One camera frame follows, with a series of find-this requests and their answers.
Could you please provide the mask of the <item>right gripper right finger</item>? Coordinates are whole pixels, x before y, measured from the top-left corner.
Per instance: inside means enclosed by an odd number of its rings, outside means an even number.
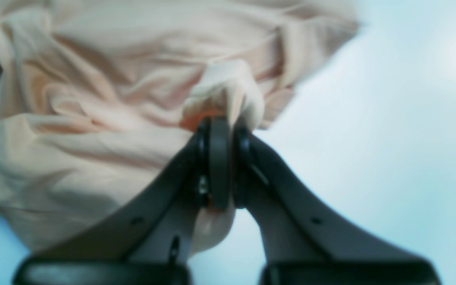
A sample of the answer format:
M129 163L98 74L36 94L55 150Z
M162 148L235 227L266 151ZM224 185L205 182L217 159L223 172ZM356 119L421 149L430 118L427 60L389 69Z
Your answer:
M261 285L439 285L425 259L356 226L324 204L246 127L234 132L236 205L257 222Z

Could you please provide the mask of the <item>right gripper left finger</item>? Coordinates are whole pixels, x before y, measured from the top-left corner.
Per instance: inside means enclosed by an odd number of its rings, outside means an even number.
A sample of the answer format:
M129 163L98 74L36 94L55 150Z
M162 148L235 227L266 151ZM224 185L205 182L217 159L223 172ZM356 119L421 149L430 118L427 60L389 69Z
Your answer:
M228 122L203 119L186 146L115 213L20 265L15 285L191 285L198 213L228 208Z

